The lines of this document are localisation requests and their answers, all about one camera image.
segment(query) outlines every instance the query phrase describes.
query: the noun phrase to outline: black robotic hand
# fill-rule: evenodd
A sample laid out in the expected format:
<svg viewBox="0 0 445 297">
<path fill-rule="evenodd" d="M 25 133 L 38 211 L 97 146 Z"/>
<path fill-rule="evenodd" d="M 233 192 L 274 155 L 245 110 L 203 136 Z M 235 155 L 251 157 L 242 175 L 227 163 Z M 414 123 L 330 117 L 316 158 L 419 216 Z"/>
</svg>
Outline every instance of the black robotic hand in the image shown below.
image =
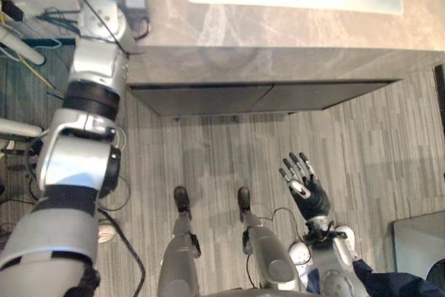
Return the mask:
<svg viewBox="0 0 445 297">
<path fill-rule="evenodd" d="M 305 220 L 316 216 L 327 216 L 331 204 L 309 160 L 305 154 L 300 153 L 300 158 L 305 165 L 303 167 L 294 153 L 291 152 L 289 157 L 294 162 L 297 172 L 289 160 L 283 159 L 284 165 L 291 172 L 291 176 L 288 176 L 282 168 L 280 168 L 280 174 L 286 181 L 286 185 L 302 216 Z"/>
</svg>

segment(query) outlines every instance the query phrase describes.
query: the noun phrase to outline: robot leg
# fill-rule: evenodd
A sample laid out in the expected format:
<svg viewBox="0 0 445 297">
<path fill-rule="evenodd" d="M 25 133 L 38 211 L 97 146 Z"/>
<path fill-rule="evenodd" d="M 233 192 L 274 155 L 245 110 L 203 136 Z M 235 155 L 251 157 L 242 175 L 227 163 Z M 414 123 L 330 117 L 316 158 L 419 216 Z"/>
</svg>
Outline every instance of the robot leg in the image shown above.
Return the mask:
<svg viewBox="0 0 445 297">
<path fill-rule="evenodd" d="M 187 190 L 175 189 L 179 211 L 173 229 L 173 240 L 168 244 L 162 261 L 158 283 L 158 297 L 196 297 L 199 284 L 195 259 L 201 255 L 197 237 L 191 232 L 191 211 Z"/>
<path fill-rule="evenodd" d="M 250 192 L 246 187 L 238 190 L 240 219 L 246 230 L 243 233 L 243 250 L 253 254 L 265 289 L 299 291 L 296 268 L 277 236 L 250 211 Z"/>
</svg>

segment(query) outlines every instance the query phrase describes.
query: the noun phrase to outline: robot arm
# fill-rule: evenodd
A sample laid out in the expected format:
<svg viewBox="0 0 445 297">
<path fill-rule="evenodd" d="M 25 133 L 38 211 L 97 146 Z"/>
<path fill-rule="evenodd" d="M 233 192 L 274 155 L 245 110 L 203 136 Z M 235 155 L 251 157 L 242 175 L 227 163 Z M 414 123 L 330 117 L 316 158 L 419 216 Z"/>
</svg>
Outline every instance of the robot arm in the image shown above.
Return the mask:
<svg viewBox="0 0 445 297">
<path fill-rule="evenodd" d="M 300 153 L 305 165 L 303 168 L 295 154 L 290 153 L 289 157 L 298 172 L 290 161 L 283 159 L 291 175 L 287 175 L 282 168 L 280 174 L 307 221 L 309 233 L 305 235 L 305 243 L 310 247 L 312 259 L 318 269 L 321 295 L 367 297 L 364 285 L 355 275 L 353 259 L 344 241 L 346 235 L 331 230 L 333 222 L 329 222 L 327 218 L 330 201 L 309 159 Z"/>
<path fill-rule="evenodd" d="M 124 0 L 81 0 L 83 37 L 38 160 L 43 195 L 0 256 L 2 296 L 92 296 L 99 285 L 96 201 L 118 182 L 120 151 L 111 142 L 136 48 L 124 9 Z"/>
</svg>

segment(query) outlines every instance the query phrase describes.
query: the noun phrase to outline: yellow cable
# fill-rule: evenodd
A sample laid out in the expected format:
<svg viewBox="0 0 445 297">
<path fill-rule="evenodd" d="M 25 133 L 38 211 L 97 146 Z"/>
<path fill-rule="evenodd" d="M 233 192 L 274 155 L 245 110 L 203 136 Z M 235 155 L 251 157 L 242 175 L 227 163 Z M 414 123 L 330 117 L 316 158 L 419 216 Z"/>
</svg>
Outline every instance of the yellow cable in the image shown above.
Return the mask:
<svg viewBox="0 0 445 297">
<path fill-rule="evenodd" d="M 30 71 L 37 77 L 39 78 L 41 81 L 43 81 L 43 83 L 48 86 L 49 88 L 51 88 L 52 90 L 56 90 L 56 88 L 54 87 L 54 85 L 52 83 L 50 83 L 48 80 L 46 80 L 39 72 L 37 72 L 36 69 L 34 69 L 34 67 L 30 66 L 28 62 L 26 62 L 26 60 L 24 60 L 24 58 L 22 57 L 22 55 L 17 54 L 17 56 L 19 57 L 20 61 L 25 64 L 25 66 L 30 69 Z"/>
<path fill-rule="evenodd" d="M 0 12 L 0 22 L 2 24 L 5 24 L 5 15 L 3 12 Z M 22 55 L 17 53 L 17 57 L 20 59 L 20 61 L 28 68 L 30 69 L 30 71 L 37 77 L 39 78 L 46 86 L 48 86 L 49 88 L 51 88 L 55 93 L 58 93 L 61 95 L 60 92 L 58 92 L 56 90 L 56 87 L 54 87 L 54 85 L 52 83 L 50 83 L 48 80 L 46 80 L 34 67 L 32 67 L 31 65 L 29 65 L 28 62 L 26 62 L 26 60 L 22 57 Z"/>
</svg>

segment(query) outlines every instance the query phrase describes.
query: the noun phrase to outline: cabinet door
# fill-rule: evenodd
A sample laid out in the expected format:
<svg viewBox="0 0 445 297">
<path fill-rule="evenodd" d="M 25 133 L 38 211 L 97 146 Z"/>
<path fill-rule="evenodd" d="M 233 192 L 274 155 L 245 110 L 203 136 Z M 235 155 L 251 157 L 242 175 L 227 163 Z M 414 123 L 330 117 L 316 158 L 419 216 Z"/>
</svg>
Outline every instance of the cabinet door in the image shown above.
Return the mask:
<svg viewBox="0 0 445 297">
<path fill-rule="evenodd" d="M 279 83 L 251 109 L 263 111 L 320 110 L 377 90 L 392 81 Z"/>
<path fill-rule="evenodd" d="M 133 86 L 133 94 L 160 116 L 246 113 L 272 84 Z"/>
</svg>

